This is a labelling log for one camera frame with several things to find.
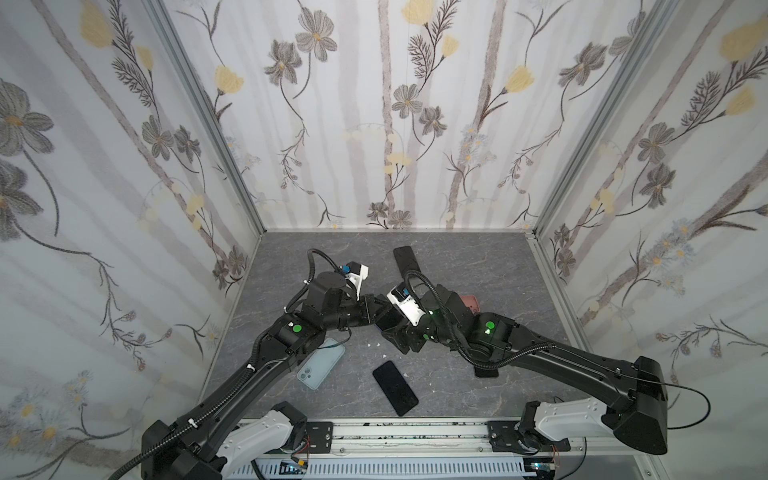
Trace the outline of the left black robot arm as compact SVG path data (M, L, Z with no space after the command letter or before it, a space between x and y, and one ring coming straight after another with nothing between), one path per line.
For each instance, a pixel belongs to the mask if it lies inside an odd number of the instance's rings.
M141 452L111 477L138 467L142 479L221 479L234 462L220 449L249 405L318 350L328 331L372 325L391 309L384 295L360 295L343 272L305 281L235 373L173 423L156 421L142 436Z

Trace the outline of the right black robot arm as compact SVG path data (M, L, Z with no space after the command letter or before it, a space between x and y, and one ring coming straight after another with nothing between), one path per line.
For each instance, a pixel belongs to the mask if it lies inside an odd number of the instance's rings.
M402 353L441 344L478 371L522 368L584 393L564 403L529 401L503 447L538 453L576 437L613 437L650 455L669 449L668 390L660 365L595 355L549 339L517 321L474 312L455 292L438 285L416 296L404 286L371 300L366 311L385 339Z

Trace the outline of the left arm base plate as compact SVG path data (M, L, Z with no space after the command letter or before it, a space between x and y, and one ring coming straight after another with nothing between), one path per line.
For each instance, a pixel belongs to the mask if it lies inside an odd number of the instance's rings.
M296 426L286 449L291 454L329 454L333 441L334 424L329 421L310 421Z

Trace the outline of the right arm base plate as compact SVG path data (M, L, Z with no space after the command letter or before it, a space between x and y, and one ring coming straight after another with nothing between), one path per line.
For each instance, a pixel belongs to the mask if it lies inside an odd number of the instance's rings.
M526 427L522 421L489 421L487 423L489 444L494 452L511 452L523 456L538 453L554 453L556 450L569 452L571 444L567 439L554 441Z

